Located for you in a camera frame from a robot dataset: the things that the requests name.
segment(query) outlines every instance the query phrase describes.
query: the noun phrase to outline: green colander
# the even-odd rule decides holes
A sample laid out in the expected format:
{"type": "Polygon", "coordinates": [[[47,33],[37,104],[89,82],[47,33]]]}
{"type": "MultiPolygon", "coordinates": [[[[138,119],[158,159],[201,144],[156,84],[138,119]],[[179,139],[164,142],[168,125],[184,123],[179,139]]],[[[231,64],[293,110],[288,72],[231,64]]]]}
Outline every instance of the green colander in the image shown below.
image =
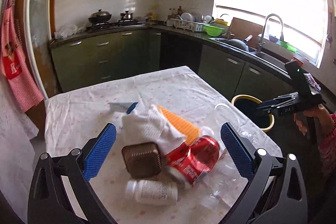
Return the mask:
{"type": "Polygon", "coordinates": [[[212,26],[212,25],[205,25],[204,29],[207,32],[207,34],[211,35],[212,37],[219,36],[224,30],[223,28],[219,28],[219,27],[212,26]]]}

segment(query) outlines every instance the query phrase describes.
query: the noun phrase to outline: apron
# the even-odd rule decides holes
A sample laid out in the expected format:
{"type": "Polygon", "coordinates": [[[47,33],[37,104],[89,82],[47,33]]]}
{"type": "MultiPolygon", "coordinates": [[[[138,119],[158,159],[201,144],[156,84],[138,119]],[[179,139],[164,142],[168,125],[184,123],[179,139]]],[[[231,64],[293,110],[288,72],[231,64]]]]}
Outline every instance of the apron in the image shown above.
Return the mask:
{"type": "Polygon", "coordinates": [[[43,95],[34,82],[26,65],[21,41],[16,35],[13,18],[13,1],[4,0],[1,23],[1,72],[19,103],[26,112],[43,100],[43,95]]]}

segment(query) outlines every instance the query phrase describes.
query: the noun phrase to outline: table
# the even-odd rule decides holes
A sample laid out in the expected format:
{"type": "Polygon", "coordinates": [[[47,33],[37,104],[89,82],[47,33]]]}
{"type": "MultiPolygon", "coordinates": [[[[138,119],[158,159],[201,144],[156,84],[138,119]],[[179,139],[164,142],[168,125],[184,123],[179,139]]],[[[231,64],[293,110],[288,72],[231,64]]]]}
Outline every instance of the table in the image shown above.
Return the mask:
{"type": "MultiPolygon", "coordinates": [[[[98,176],[91,179],[90,184],[118,223],[217,224],[230,207],[220,203],[213,211],[200,208],[199,199],[209,191],[204,183],[197,184],[192,190],[180,191],[175,206],[155,207],[126,201],[124,189],[130,176],[120,151],[123,140],[118,137],[122,115],[110,111],[109,102],[141,102],[145,107],[161,105],[196,126],[202,125],[216,104],[225,103],[239,117],[240,129],[252,134],[256,148],[263,147],[271,155],[282,156],[280,148],[260,128],[185,66],[106,82],[48,99],[45,138],[47,152],[52,157],[67,155],[76,147],[82,148],[107,122],[117,127],[117,140],[98,176]]],[[[68,180],[64,186],[75,212],[85,218],[68,180]]]]}

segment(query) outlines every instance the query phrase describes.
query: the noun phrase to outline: person's hand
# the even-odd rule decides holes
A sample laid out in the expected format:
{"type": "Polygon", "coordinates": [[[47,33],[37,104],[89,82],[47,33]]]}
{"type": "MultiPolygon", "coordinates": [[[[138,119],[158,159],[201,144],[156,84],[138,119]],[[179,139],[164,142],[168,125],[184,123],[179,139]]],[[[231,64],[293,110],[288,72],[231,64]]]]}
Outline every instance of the person's hand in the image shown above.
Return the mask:
{"type": "MultiPolygon", "coordinates": [[[[322,134],[328,135],[335,129],[334,120],[323,105],[317,105],[303,112],[306,117],[317,117],[322,126],[322,134]]],[[[294,113],[294,121],[303,135],[306,135],[308,128],[300,121],[297,114],[294,113]]]]}

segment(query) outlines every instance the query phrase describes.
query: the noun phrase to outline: white pill bottle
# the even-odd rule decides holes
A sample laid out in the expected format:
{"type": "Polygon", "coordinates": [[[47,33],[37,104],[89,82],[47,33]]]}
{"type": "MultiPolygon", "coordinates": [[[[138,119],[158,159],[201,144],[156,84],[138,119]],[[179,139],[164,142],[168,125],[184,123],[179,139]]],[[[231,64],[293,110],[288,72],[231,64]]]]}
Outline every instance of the white pill bottle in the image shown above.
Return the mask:
{"type": "Polygon", "coordinates": [[[177,194],[176,183],[163,183],[152,180],[129,180],[125,191],[127,199],[158,206],[175,205],[177,194]]]}

